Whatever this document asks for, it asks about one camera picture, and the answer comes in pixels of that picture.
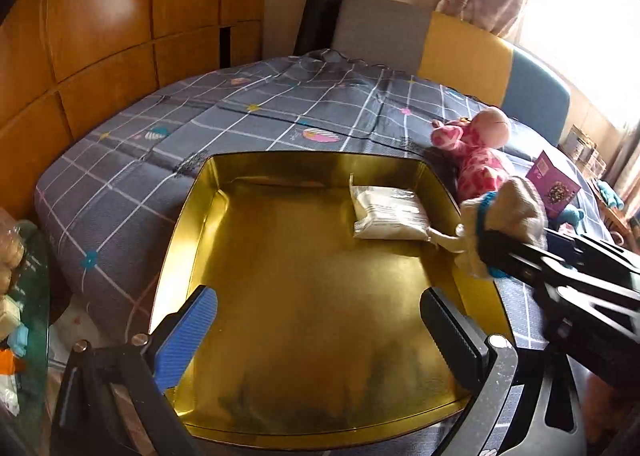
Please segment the gold metal tray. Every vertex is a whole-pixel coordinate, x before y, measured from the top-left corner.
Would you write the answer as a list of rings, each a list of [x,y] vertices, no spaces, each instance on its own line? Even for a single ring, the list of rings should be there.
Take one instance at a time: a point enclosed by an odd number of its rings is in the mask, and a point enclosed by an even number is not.
[[[431,286],[511,335],[495,284],[448,251],[354,234],[352,185],[412,190],[452,233],[459,209],[420,160],[278,151],[208,158],[172,233],[151,320],[212,287],[217,317],[169,399],[198,438],[275,450],[378,442],[457,413],[468,395],[420,315]]]

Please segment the glass side table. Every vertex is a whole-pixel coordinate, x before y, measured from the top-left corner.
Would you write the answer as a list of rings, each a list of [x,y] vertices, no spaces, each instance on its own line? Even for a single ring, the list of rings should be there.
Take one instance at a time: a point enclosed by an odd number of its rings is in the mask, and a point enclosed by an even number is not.
[[[1,212],[1,453],[35,455],[46,408],[49,261],[38,227]]]

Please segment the wooden wardrobe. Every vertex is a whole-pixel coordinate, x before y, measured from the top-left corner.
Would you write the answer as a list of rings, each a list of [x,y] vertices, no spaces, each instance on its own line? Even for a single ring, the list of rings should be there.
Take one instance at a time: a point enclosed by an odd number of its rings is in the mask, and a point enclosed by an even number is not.
[[[15,0],[1,23],[1,204],[128,104],[262,57],[265,0]]]

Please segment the yellow blue grey headboard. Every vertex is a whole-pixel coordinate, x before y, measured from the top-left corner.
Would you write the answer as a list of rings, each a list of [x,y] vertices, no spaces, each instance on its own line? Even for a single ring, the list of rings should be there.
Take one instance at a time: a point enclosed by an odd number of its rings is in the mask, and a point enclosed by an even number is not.
[[[529,52],[471,23],[397,0],[343,0],[332,47],[451,87],[560,143],[568,86]]]

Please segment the white wet wipes pack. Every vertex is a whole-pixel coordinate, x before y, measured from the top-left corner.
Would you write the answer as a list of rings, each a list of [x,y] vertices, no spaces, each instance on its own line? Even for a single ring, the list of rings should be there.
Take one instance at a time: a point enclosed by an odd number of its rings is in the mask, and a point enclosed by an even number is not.
[[[366,240],[429,241],[430,221],[411,190],[354,184],[349,177],[356,221],[354,237]]]

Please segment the grey plaid bed cover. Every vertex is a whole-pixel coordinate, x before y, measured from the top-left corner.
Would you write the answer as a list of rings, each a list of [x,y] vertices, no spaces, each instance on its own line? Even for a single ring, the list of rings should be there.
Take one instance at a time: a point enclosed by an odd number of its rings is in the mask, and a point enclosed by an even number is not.
[[[122,340],[149,323],[172,227],[215,153],[338,151],[430,162],[433,121],[482,103],[451,87],[319,50],[167,85],[67,149],[38,179],[52,257],[88,315]]]

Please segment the black rolled mat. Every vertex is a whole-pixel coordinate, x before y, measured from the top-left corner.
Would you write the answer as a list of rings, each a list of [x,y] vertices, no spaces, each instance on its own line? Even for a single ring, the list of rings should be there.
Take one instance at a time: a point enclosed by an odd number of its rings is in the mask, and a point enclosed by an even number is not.
[[[330,48],[343,0],[306,0],[293,54]]]

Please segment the pink giraffe plush toy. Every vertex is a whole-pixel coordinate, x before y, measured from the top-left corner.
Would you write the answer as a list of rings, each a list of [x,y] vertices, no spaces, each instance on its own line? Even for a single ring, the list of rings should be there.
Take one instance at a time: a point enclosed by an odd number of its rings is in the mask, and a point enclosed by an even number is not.
[[[485,108],[471,120],[434,120],[432,127],[433,146],[457,165],[458,202],[497,191],[512,175],[513,165],[501,151],[509,142],[511,127],[500,109]]]

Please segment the purple cardboard box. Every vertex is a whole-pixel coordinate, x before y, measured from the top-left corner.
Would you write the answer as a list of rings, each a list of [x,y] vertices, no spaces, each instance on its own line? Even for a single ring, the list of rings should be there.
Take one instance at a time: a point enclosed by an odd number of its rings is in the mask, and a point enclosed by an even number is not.
[[[550,219],[555,219],[582,189],[567,157],[559,150],[544,150],[528,170]]]

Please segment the teal object on desk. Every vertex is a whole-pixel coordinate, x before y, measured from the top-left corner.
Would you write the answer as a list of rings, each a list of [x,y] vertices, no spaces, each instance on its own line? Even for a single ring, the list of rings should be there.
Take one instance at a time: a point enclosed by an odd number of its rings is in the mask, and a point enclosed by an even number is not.
[[[597,179],[596,183],[600,196],[608,208],[616,209],[618,211],[622,211],[623,208],[625,208],[623,199],[610,185],[608,185],[607,182],[602,181],[602,179]]]

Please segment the wooden side desk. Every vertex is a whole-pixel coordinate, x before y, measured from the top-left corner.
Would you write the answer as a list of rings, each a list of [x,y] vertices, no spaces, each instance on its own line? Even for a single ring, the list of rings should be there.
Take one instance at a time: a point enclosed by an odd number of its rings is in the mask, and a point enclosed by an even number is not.
[[[622,240],[619,240],[617,244],[630,250],[634,253],[639,253],[639,246],[634,238],[634,233],[628,222],[624,219],[623,213],[617,209],[609,208],[606,202],[602,199],[600,190],[594,183],[593,179],[589,179],[588,184],[591,191],[596,198],[598,204],[600,218],[603,221],[605,227],[610,231],[611,235],[619,234]]]

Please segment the teal plush bear pink scarf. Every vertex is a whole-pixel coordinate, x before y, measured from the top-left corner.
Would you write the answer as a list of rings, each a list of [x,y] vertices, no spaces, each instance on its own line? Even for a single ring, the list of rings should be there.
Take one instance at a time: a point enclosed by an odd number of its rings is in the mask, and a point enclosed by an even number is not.
[[[557,217],[550,221],[550,225],[561,234],[576,235],[584,217],[583,209],[567,205]]]

